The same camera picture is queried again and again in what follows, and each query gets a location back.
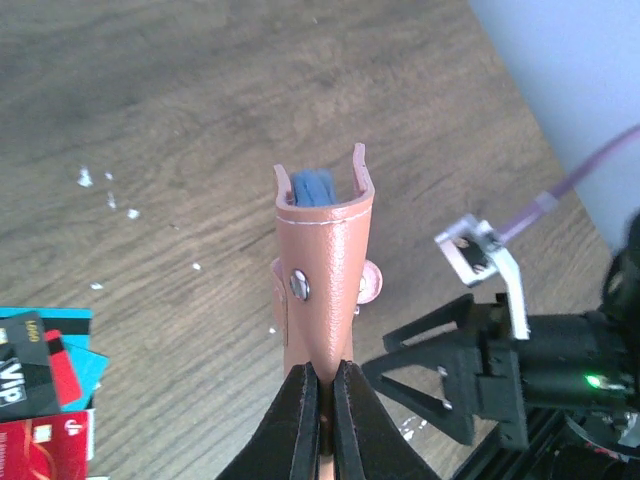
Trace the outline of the pink leather card holder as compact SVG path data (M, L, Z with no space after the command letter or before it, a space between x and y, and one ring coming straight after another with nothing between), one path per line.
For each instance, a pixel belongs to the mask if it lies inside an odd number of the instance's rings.
M331 383L338 366L353 357L354 317L383 284L381 271L366 258L375 188L362 143L354 147L352 173L353 196L339 202L330 177L274 168L279 256L271 278L284 369L313 365L326 422L332 420Z

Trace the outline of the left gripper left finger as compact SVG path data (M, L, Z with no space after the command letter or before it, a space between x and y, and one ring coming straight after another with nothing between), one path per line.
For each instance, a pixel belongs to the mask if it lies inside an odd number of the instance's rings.
M319 472L319 382L291 368L257 430L218 480L310 480Z

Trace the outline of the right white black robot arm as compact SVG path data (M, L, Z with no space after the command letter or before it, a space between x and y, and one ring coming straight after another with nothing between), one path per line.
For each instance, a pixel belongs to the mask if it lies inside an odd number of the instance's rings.
M637 478L638 224L595 310L530 316L517 268L501 275L494 301L464 295L387 334L369 383L464 445L494 423L460 479Z

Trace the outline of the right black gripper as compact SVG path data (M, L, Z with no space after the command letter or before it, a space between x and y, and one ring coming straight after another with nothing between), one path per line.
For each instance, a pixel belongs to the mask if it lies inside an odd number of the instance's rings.
M475 437L473 415L496 421L504 447L524 450L531 440L528 412L534 408L570 415L600 415L616 429L639 410L639 349L626 325L603 310L538 315L526 340L510 332L507 297L476 307L482 324L470 329L474 296L462 295L383 336L386 350L398 350L361 366L374 390L405 406L462 445ZM454 330L407 344L409 339L454 323ZM420 366L447 375L438 399L386 376Z

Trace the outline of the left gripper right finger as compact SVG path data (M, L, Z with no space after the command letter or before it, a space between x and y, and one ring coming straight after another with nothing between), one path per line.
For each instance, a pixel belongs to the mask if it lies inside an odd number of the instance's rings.
M361 368L343 361L333 382L333 447L338 479L436 479L407 443Z

